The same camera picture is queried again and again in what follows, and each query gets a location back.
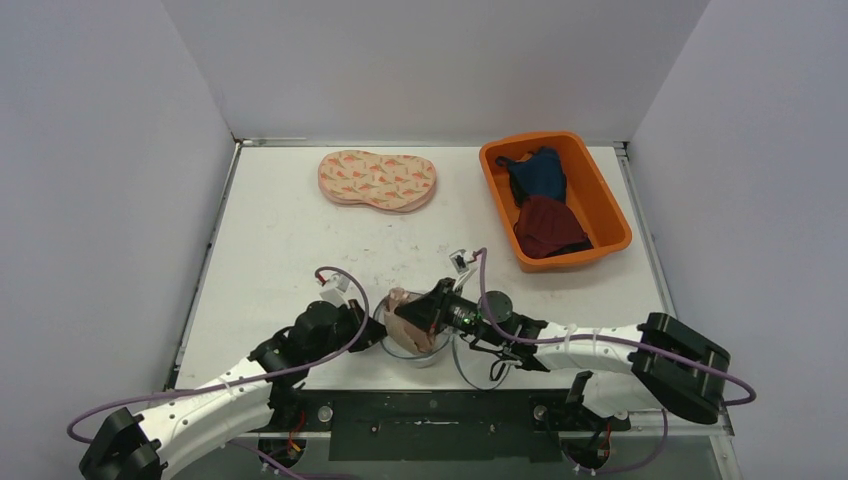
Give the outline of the pink carrot-print laundry bag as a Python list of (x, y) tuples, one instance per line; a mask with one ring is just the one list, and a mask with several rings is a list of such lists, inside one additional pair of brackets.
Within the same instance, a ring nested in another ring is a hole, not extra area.
[(390, 213), (423, 207), (437, 186), (435, 165), (416, 155), (342, 150), (324, 156), (317, 168), (321, 192), (339, 205), (367, 206)]

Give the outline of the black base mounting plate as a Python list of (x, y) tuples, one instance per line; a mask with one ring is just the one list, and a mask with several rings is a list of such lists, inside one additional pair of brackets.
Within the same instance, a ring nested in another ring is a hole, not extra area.
[(579, 454), (626, 419), (603, 419), (567, 390), (302, 390), (285, 398), (262, 433), (329, 436), (333, 461), (555, 462)]

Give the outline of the orange plastic bin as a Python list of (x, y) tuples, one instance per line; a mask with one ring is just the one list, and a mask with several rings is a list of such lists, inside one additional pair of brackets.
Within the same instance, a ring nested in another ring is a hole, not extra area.
[(631, 244), (632, 230), (577, 134), (513, 135), (485, 144), (479, 157), (522, 271), (582, 266)]

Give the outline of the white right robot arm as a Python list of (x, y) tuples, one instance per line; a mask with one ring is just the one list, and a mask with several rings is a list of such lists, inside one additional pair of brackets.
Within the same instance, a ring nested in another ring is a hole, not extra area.
[(472, 302), (450, 278), (426, 294), (393, 290), (388, 311), (426, 336), (451, 329), (468, 339), (470, 349), (519, 370), (575, 371), (576, 394), (567, 398), (565, 414), (580, 429), (654, 409), (711, 425), (724, 405), (730, 354), (666, 313), (619, 327), (565, 326), (515, 312), (500, 291)]

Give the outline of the white mesh cylindrical laundry bag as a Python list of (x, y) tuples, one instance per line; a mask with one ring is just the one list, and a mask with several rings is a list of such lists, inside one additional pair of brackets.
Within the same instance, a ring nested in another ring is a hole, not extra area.
[[(373, 311), (373, 318), (375, 320), (378, 320), (382, 324), (382, 315), (378, 312), (378, 308), (383, 306), (384, 297), (379, 301)], [(444, 353), (447, 350), (450, 350), (451, 359), (456, 373), (468, 387), (477, 391), (487, 392), (496, 390), (501, 387), (505, 383), (506, 379), (510, 376), (512, 366), (507, 365), (504, 367), (503, 371), (500, 374), (493, 374), (487, 380), (486, 385), (481, 385), (477, 382), (474, 382), (467, 375), (466, 369), (463, 367), (463, 363), (459, 354), (458, 336), (451, 330), (444, 330), (441, 333), (437, 333), (434, 335), (436, 336), (436, 348), (432, 353), (429, 354), (411, 354), (401, 348), (395, 341), (393, 341), (388, 336), (388, 334), (380, 342), (380, 346), (389, 357), (416, 369), (423, 369), (434, 366), (440, 361)]]

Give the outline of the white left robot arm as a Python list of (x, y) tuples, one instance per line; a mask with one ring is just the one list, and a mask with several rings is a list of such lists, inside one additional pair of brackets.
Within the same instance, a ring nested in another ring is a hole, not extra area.
[(171, 479), (217, 447), (256, 429), (297, 420), (293, 398), (318, 361), (379, 343), (385, 327), (355, 300), (315, 301), (295, 323), (197, 390), (133, 413), (110, 413), (79, 463), (86, 479)]

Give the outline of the navy blue bra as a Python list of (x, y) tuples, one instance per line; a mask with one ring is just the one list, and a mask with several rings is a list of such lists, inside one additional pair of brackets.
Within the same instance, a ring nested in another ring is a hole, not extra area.
[(507, 170), (510, 191), (517, 207), (521, 207), (531, 196), (543, 196), (566, 203), (567, 177), (554, 148), (540, 147), (521, 161), (500, 156), (495, 164)]

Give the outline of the dark red bra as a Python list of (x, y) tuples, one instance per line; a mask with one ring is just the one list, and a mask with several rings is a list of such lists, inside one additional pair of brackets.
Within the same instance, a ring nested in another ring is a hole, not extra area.
[(518, 246), (531, 259), (544, 259), (593, 248), (573, 211), (559, 201), (531, 196), (520, 207), (514, 224)]

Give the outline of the beige bra with white straps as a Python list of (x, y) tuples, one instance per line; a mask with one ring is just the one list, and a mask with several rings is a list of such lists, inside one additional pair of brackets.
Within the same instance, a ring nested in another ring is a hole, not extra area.
[(416, 355), (432, 353), (436, 348), (436, 336), (419, 330), (413, 324), (401, 318), (396, 310), (420, 296), (421, 294), (418, 292), (395, 287), (389, 290), (384, 297), (383, 306), (378, 308), (388, 336), (401, 348)]

